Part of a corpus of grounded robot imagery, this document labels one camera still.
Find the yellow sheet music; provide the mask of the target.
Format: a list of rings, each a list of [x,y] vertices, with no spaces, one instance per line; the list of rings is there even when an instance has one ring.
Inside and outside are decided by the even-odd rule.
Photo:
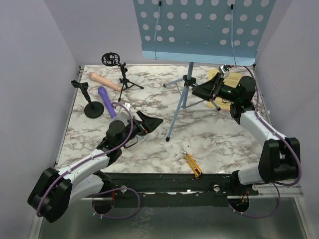
[[[211,80],[218,73],[217,69],[209,69],[208,71],[208,80]],[[242,74],[236,72],[230,72],[228,77],[224,80],[224,84],[230,87],[235,88],[241,79]],[[217,97],[215,103],[224,111],[230,111],[231,103],[228,100]]]

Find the purple microphone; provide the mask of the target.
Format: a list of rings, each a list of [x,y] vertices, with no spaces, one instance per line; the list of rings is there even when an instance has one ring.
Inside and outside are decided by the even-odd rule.
[[[114,117],[116,117],[116,112],[115,109],[112,106],[112,103],[108,97],[108,93],[107,90],[103,87],[103,86],[99,86],[98,87],[98,94],[100,95],[100,97],[102,98],[110,117],[113,119]]]

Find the black round-base mic stand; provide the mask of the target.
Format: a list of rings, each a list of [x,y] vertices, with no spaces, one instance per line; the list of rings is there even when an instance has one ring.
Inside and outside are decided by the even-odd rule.
[[[80,89],[85,100],[88,102],[88,104],[84,108],[85,116],[90,118],[90,119],[96,119],[96,118],[100,117],[104,112],[104,107],[98,101],[91,101],[91,98],[90,98],[88,91],[87,91],[89,84],[87,82],[79,83],[79,82],[73,80],[73,81],[71,81],[71,85],[74,88]]]

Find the light blue music stand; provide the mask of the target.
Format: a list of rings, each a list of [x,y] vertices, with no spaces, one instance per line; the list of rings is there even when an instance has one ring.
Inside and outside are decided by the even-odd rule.
[[[209,69],[255,63],[274,5],[273,0],[134,1],[143,56],[189,63],[178,109],[188,107],[193,87],[209,81]]]

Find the beige microphone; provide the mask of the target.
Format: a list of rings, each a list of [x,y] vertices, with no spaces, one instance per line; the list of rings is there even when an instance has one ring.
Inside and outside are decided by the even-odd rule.
[[[117,85],[117,84],[111,82],[110,80],[107,80],[106,78],[104,78],[104,77],[98,75],[98,74],[95,73],[95,72],[89,72],[89,73],[88,73],[88,76],[89,76],[89,78],[90,78],[92,81],[98,82],[98,83],[100,83],[100,84],[102,84],[102,85],[104,85],[104,86],[106,86],[106,87],[108,87],[108,88],[110,88],[110,89],[112,89],[112,90],[115,90],[115,91],[120,92],[121,89],[122,89],[121,86],[119,86],[119,85]]]

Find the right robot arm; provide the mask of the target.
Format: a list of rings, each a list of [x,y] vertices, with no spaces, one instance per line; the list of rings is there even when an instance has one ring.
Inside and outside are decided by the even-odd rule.
[[[247,129],[262,146],[259,163],[255,167],[234,172],[234,180],[229,183],[230,191],[241,195],[247,185],[278,183],[293,186],[302,176],[300,142],[295,137],[286,137],[267,123],[257,111],[252,98],[256,93],[256,81],[244,76],[236,87],[224,84],[221,74],[193,87],[192,94],[212,101],[216,97],[230,101],[231,117]]]

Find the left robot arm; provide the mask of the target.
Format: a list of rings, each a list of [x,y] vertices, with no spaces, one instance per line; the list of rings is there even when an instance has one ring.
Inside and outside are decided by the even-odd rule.
[[[30,193],[27,203],[39,217],[48,222],[57,221],[68,206],[82,198],[110,193],[111,185],[105,181],[102,169],[113,164],[122,154],[121,148],[137,137],[157,129],[163,120],[137,112],[138,119],[116,116],[102,142],[86,157],[67,167],[44,170]]]

